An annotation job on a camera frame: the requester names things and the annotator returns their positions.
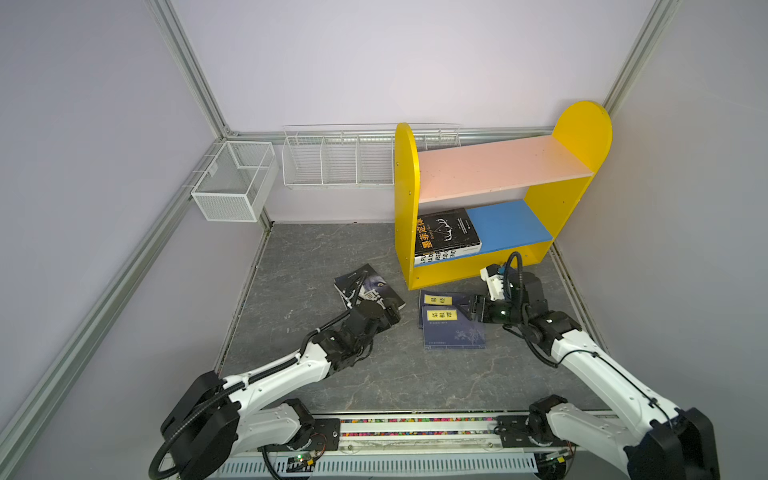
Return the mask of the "white booklet black text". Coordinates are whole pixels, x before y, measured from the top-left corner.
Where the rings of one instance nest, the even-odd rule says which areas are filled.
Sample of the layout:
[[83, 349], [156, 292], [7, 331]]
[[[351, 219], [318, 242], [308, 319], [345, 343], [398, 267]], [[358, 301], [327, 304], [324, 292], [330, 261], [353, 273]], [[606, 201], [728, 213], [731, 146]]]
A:
[[427, 265], [427, 264], [449, 261], [455, 258], [475, 255], [479, 253], [480, 250], [481, 250], [480, 246], [473, 246], [473, 247], [464, 247], [464, 248], [442, 250], [442, 251], [431, 251], [431, 252], [425, 252], [423, 254], [416, 254], [414, 257], [414, 265], [418, 267], [418, 266]]

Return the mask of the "dark eye cover book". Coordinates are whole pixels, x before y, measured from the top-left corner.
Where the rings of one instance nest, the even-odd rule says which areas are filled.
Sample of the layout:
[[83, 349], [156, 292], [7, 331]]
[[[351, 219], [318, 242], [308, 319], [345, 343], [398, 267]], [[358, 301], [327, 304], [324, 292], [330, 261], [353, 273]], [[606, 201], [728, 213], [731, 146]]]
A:
[[405, 301], [368, 263], [350, 273], [336, 277], [334, 286], [347, 308], [353, 305], [355, 293], [358, 293], [358, 300], [375, 301], [381, 306], [392, 303], [398, 310], [402, 310], [405, 306]]

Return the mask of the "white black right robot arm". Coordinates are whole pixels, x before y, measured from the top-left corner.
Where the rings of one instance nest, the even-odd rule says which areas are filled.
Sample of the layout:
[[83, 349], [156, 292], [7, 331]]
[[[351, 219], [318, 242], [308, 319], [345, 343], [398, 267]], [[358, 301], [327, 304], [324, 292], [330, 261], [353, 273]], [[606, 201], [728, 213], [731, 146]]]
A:
[[603, 420], [550, 395], [529, 407], [525, 431], [533, 444], [582, 447], [630, 479], [719, 478], [708, 417], [656, 393], [601, 349], [575, 319], [550, 309], [540, 280], [524, 272], [519, 252], [502, 265], [482, 269], [480, 277], [488, 293], [471, 300], [471, 319], [502, 326], [546, 366], [572, 372], [618, 418]]

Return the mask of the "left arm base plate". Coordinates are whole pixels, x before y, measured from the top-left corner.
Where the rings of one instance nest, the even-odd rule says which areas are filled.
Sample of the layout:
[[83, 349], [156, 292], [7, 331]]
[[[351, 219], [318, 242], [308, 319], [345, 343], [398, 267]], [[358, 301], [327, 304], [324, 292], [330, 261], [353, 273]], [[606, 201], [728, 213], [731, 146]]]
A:
[[308, 427], [301, 427], [287, 444], [270, 445], [269, 452], [337, 451], [341, 440], [341, 421], [337, 417], [315, 418]]

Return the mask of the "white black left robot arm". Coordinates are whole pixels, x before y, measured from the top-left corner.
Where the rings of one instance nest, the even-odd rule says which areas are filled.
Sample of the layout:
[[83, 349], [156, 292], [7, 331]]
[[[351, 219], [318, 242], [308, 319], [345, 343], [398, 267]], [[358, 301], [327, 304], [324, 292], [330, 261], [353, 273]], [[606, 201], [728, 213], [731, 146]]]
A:
[[236, 453], [308, 445], [314, 418], [290, 393], [366, 359], [375, 336], [400, 321], [405, 305], [366, 271], [341, 292], [346, 309], [311, 330], [298, 350], [241, 374], [198, 376], [161, 424], [163, 443], [149, 478], [205, 479]]

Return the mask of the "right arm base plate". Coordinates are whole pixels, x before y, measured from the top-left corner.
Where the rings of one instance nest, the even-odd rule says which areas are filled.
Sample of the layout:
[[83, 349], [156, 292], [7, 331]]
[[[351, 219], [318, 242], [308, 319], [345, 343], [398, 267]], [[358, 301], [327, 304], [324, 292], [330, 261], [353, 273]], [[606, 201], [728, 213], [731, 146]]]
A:
[[568, 442], [556, 437], [547, 420], [540, 415], [500, 415], [495, 418], [493, 433], [504, 448], [565, 448]]

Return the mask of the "black book orange title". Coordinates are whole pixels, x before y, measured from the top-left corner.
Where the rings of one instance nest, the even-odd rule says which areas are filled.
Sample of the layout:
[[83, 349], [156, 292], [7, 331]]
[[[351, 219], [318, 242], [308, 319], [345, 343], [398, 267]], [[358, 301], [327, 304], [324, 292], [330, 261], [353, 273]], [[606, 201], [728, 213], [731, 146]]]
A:
[[414, 257], [431, 251], [480, 246], [482, 241], [466, 209], [421, 215], [417, 218]]

